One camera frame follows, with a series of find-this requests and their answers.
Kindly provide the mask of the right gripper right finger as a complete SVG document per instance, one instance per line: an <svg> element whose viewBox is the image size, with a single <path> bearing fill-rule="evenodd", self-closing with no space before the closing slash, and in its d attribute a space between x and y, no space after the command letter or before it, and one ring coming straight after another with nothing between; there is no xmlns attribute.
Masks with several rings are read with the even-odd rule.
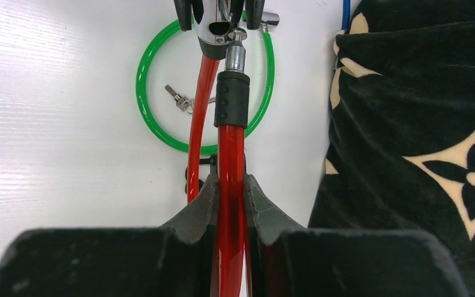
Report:
<svg viewBox="0 0 475 297"><path fill-rule="evenodd" d="M249 296L468 296L449 251L419 230L304 228L245 177Z"/></svg>

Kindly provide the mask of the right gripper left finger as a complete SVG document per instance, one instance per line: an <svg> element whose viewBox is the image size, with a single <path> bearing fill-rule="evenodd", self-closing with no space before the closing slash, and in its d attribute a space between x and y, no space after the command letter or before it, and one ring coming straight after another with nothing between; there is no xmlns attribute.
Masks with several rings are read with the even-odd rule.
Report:
<svg viewBox="0 0 475 297"><path fill-rule="evenodd" d="M0 262L0 296L217 296L218 178L156 228L23 232Z"/></svg>

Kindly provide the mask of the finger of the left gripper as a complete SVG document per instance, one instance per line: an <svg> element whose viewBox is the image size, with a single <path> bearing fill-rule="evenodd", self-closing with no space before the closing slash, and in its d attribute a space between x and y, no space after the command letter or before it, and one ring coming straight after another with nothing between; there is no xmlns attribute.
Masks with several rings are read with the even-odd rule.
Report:
<svg viewBox="0 0 475 297"><path fill-rule="evenodd" d="M246 26L249 30L257 30L262 23L265 0L245 0Z"/></svg>
<svg viewBox="0 0 475 297"><path fill-rule="evenodd" d="M176 15L183 32L192 30L193 24L201 23L204 6L202 0L174 0Z"/></svg>

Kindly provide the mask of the red cable lock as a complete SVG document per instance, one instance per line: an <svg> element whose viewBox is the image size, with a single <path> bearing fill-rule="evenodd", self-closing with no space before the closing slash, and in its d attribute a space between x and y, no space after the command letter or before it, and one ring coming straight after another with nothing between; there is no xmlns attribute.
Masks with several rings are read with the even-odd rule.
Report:
<svg viewBox="0 0 475 297"><path fill-rule="evenodd" d="M218 130L218 213L212 296L239 296L245 263L244 132L250 78L245 75L246 31L240 27L243 1L203 1L204 14L193 24L202 48L194 116L190 129L189 180L199 175L201 138L209 92L216 90Z"/></svg>

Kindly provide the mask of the cable lock keys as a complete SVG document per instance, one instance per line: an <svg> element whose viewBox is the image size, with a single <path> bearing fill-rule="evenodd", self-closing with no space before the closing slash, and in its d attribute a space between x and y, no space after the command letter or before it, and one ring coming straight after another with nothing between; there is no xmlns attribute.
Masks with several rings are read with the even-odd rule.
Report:
<svg viewBox="0 0 475 297"><path fill-rule="evenodd" d="M177 108L179 108L183 113L186 113L188 115L193 114L195 103L194 100L191 100L186 96L179 94L170 85L165 85L164 88L172 96Z"/></svg>

